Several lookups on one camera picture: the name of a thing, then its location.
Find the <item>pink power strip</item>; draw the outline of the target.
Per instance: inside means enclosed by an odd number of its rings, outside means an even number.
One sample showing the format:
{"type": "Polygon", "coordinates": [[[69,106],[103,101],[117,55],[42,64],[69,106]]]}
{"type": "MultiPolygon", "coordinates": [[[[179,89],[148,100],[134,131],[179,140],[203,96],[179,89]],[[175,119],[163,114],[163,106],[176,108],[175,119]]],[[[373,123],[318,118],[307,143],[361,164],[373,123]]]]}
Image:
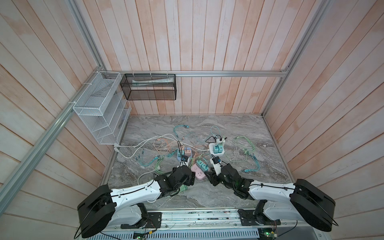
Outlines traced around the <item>pink power strip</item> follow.
{"type": "Polygon", "coordinates": [[[195,173],[195,179],[196,180],[203,180],[206,178],[205,173],[201,170],[201,168],[197,164],[193,164],[191,167],[192,172],[195,173]]]}

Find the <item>teal USB charger with green cable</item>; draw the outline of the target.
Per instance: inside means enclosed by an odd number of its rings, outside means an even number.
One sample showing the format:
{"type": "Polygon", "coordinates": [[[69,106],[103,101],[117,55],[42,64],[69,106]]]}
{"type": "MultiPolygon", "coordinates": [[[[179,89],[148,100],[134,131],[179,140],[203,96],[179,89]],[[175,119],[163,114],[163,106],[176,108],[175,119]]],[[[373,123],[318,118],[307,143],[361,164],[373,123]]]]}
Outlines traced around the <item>teal USB charger with green cable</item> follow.
{"type": "Polygon", "coordinates": [[[203,168],[205,166],[205,164],[201,160],[197,160],[196,164],[199,168],[203,168]]]}

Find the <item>light green USB charger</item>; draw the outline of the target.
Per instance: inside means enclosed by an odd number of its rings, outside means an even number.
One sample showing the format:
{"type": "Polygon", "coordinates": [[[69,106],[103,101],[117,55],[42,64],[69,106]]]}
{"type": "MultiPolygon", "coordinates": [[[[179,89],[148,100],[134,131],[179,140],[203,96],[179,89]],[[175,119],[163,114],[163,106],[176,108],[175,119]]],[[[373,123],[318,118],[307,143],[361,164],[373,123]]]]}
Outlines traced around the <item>light green USB charger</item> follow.
{"type": "Polygon", "coordinates": [[[182,185],[182,186],[180,187],[180,192],[184,192],[184,191],[186,191],[187,189],[188,189],[187,186],[182,185]]]}

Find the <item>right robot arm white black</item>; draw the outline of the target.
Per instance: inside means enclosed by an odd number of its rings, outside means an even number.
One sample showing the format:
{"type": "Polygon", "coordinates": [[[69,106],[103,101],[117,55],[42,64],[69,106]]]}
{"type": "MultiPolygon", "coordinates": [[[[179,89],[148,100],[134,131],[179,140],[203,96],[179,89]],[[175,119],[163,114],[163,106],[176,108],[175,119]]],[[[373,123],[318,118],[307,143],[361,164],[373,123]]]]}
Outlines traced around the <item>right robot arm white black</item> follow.
{"type": "Polygon", "coordinates": [[[258,224],[295,220],[323,232],[337,225],[334,199],[304,179],[289,184],[262,183],[243,178],[230,164],[215,164],[205,175],[213,186],[222,184],[241,199],[258,201],[254,211],[258,224]]]}

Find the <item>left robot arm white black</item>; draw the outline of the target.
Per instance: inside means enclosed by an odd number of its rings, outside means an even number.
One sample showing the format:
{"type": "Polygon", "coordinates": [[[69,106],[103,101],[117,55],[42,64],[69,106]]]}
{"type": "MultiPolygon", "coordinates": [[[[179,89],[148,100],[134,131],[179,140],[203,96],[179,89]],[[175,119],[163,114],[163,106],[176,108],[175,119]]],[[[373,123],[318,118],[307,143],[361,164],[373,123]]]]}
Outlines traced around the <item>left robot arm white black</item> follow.
{"type": "Polygon", "coordinates": [[[143,227],[148,222],[144,202],[174,196],[181,186],[192,186],[195,177],[195,172],[181,165],[163,175],[154,175],[153,180],[141,185],[123,189],[98,187],[77,207],[80,226],[74,239],[89,238],[117,225],[143,227]]]}

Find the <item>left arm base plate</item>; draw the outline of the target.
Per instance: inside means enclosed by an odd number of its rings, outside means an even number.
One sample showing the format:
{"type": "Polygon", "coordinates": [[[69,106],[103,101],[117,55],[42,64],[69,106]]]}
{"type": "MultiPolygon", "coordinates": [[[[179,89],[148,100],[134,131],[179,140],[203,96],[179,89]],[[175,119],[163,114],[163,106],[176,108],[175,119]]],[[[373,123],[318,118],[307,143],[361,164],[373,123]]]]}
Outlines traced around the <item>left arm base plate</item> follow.
{"type": "Polygon", "coordinates": [[[154,228],[158,229],[161,227],[162,223],[162,213],[153,212],[148,213],[146,216],[142,217],[136,224],[128,225],[122,224],[121,229],[139,229],[139,228],[154,228]]]}

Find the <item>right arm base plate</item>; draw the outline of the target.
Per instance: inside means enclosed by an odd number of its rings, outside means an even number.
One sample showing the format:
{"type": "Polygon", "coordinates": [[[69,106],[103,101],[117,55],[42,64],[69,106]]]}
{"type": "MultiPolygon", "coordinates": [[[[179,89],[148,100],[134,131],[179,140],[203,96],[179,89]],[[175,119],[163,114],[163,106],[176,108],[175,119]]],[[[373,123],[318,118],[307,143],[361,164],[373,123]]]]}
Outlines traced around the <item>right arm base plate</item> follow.
{"type": "Polygon", "coordinates": [[[263,213],[258,214],[256,210],[238,209],[242,226],[279,226],[280,220],[270,220],[263,213]]]}

